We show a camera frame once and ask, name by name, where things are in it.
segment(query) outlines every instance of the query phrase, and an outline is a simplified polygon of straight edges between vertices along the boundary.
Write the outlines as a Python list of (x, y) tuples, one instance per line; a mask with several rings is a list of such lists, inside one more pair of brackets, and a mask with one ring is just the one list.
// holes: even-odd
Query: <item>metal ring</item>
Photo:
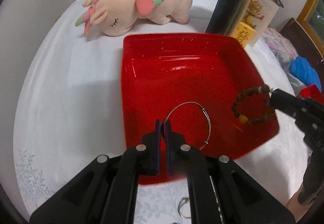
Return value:
[(174, 112), (177, 108), (181, 107), (182, 105), (185, 105), (185, 104), (196, 104), (200, 107), (201, 111), (203, 112), (203, 114), (205, 115), (206, 119), (207, 119), (207, 122), (208, 122), (208, 137), (207, 137), (207, 140), (204, 141), (203, 145), (199, 148), (199, 150), (203, 149), (209, 142), (209, 138), (210, 138), (210, 131), (212, 129), (212, 126), (211, 126), (211, 123), (210, 123), (210, 118), (205, 110), (205, 108), (203, 106), (201, 106), (198, 102), (195, 102), (195, 101), (186, 101), (186, 102), (183, 102), (181, 104), (179, 104), (178, 106), (176, 106), (175, 108), (173, 108), (172, 111), (169, 112), (169, 114), (166, 116), (166, 118), (163, 120), (163, 126), (164, 126), (164, 123), (167, 119), (169, 119), (170, 115), (172, 114), (172, 112)]
[(184, 220), (190, 220), (191, 219), (190, 216), (183, 216), (182, 213), (181, 213), (181, 208), (187, 203), (189, 203), (189, 198), (188, 197), (183, 197), (180, 200), (179, 204), (178, 204), (178, 213), (179, 213), (180, 217), (182, 217)]

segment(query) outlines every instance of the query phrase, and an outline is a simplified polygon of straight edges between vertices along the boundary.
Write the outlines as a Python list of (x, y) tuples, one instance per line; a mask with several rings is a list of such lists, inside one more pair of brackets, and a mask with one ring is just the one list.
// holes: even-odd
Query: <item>white bedsheet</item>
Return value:
[[(98, 28), (83, 35), (74, 27), (83, 0), (75, 1), (44, 39), (26, 76), (17, 105), (14, 158), (19, 189), (31, 214), (97, 155), (125, 151), (120, 63), (123, 38)], [(205, 32), (217, 0), (193, 0), (188, 25), (138, 21), (128, 34)], [(246, 48), (265, 83), (293, 94), (267, 46)], [(280, 202), (298, 189), (307, 165), (303, 135), (277, 112), (280, 133), (237, 163)], [(188, 195), (186, 181), (139, 187), (135, 223), (166, 224), (180, 218), (177, 204)]]

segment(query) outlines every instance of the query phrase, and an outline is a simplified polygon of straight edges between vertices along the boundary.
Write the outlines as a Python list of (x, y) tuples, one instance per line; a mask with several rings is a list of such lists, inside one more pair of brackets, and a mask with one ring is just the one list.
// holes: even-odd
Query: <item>clothing pile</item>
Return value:
[(311, 85), (316, 85), (322, 91), (320, 78), (306, 58), (298, 56), (298, 53), (291, 42), (283, 37), (273, 28), (267, 28), (261, 39), (269, 46), (280, 66), (286, 73), (288, 80), (293, 87), (295, 95), (300, 90)]

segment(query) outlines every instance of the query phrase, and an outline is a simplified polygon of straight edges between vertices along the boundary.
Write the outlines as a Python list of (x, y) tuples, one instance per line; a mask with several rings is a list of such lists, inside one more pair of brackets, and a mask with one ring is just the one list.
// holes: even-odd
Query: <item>closed eye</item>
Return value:
[(115, 18), (115, 22), (111, 26), (114, 27), (116, 24), (118, 24), (118, 18)]

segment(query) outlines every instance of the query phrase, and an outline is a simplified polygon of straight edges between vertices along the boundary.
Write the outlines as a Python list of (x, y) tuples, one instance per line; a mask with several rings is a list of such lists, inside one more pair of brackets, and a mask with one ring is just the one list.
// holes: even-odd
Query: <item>book page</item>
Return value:
[(237, 29), (240, 21), (242, 20), (244, 14), (246, 12), (246, 9), (247, 9), (249, 3), (250, 3), (250, 0), (242, 0), (242, 3), (240, 4), (240, 7), (235, 15), (235, 18), (226, 33), (227, 36), (232, 36), (234, 31)]
[(248, 43), (250, 46), (254, 46), (267, 29), (278, 8), (271, 0), (250, 0), (241, 20), (256, 31), (255, 36)]

